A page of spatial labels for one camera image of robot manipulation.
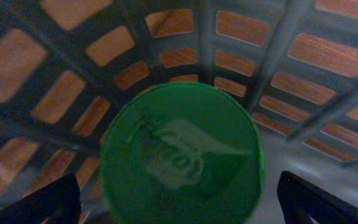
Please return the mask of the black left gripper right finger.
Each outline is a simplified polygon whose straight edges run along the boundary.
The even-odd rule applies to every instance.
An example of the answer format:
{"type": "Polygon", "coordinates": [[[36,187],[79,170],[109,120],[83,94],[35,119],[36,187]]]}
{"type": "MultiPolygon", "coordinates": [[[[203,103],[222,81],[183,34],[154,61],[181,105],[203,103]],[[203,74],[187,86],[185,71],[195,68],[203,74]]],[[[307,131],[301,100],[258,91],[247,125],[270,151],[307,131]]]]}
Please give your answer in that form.
{"type": "Polygon", "coordinates": [[[312,224],[314,220],[358,224],[357,207],[289,171],[280,174],[277,196],[286,224],[312,224]]]}

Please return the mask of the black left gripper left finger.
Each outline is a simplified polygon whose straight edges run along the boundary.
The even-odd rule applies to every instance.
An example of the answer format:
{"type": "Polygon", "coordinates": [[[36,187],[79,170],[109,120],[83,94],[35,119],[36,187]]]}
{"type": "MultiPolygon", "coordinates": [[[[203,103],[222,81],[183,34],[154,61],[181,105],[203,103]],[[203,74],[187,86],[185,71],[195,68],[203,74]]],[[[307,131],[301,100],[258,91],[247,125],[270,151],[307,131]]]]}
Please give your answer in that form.
{"type": "Polygon", "coordinates": [[[78,223],[80,188],[67,174],[0,211],[0,223],[78,223]]]}

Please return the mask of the green lid jar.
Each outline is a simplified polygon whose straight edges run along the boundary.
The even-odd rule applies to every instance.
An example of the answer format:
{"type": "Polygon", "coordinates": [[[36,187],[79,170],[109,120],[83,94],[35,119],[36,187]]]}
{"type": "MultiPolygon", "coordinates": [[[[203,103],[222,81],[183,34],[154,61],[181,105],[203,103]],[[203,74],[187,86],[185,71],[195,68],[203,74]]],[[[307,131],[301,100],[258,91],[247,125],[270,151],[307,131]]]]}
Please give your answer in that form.
{"type": "Polygon", "coordinates": [[[255,124],[230,95],[196,82],[158,85],[113,119],[100,177],[118,223],[244,223],[262,193],[255,124]]]}

